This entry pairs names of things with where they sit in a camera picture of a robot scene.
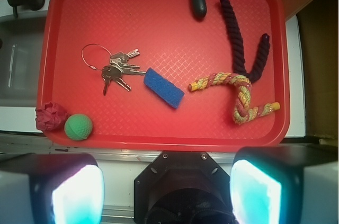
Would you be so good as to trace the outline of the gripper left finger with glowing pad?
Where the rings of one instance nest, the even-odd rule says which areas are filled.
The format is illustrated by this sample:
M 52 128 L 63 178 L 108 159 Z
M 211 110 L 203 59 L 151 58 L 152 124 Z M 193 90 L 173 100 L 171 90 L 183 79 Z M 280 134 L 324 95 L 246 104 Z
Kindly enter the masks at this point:
M 104 178 L 90 154 L 1 154 L 1 223 L 100 223 Z

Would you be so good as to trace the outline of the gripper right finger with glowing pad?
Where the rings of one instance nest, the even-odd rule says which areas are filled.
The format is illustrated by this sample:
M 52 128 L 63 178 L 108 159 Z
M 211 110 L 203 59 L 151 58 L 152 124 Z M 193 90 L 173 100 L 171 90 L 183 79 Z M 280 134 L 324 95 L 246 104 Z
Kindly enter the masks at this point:
M 229 187 L 238 223 L 338 223 L 338 148 L 243 147 Z

